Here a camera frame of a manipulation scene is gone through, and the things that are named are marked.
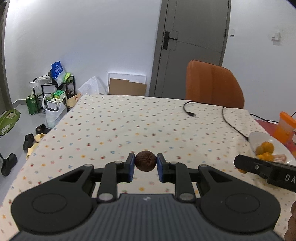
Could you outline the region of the person right hand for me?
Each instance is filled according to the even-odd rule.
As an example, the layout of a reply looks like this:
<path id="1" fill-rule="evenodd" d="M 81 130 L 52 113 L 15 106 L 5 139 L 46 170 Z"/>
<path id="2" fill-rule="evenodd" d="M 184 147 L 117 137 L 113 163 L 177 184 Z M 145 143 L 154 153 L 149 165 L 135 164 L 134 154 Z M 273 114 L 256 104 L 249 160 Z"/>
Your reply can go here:
<path id="1" fill-rule="evenodd" d="M 296 241 L 296 201 L 291 207 L 292 216 L 288 220 L 288 229 L 285 233 L 285 241 Z"/>

